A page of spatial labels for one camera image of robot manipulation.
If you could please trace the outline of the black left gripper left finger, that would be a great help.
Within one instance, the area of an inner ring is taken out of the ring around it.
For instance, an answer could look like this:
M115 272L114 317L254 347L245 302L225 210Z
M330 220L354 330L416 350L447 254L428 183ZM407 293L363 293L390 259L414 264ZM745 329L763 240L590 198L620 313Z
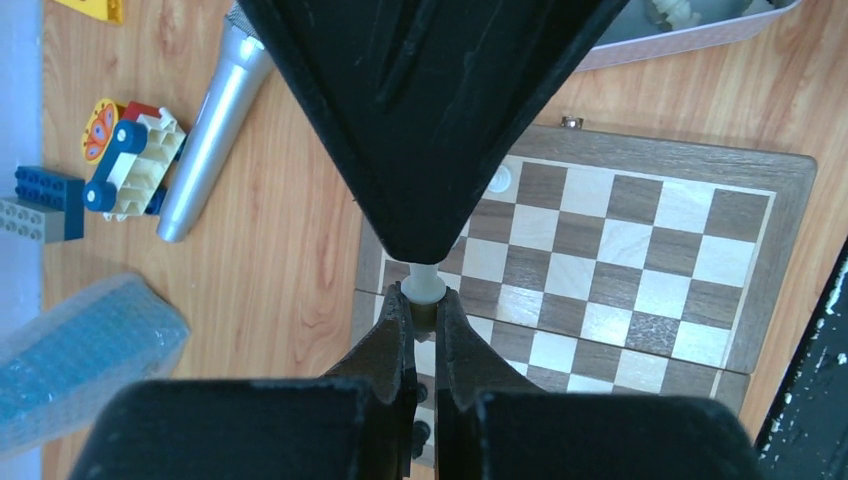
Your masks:
M400 479L418 448L410 304L317 378L146 380L99 414L74 479Z

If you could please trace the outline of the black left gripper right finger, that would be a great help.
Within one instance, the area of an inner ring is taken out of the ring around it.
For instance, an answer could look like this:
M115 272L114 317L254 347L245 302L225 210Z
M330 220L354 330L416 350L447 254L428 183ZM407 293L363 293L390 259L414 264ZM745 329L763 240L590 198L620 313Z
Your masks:
M733 413L706 398L551 393L471 327L455 291L437 307L440 479L758 479Z

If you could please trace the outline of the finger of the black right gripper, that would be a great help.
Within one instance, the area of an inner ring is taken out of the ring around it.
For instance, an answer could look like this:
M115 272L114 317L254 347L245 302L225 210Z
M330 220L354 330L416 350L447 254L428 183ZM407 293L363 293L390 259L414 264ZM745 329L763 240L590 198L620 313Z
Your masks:
M245 1L388 254L437 264L620 1Z

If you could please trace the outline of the white chess pawn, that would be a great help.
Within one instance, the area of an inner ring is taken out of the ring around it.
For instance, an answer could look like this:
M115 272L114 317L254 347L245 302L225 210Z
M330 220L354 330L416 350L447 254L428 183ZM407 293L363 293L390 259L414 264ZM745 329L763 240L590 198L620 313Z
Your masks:
M400 290L407 299L417 305L438 303L446 294L447 286L438 275L438 265L411 263L410 273L401 282Z

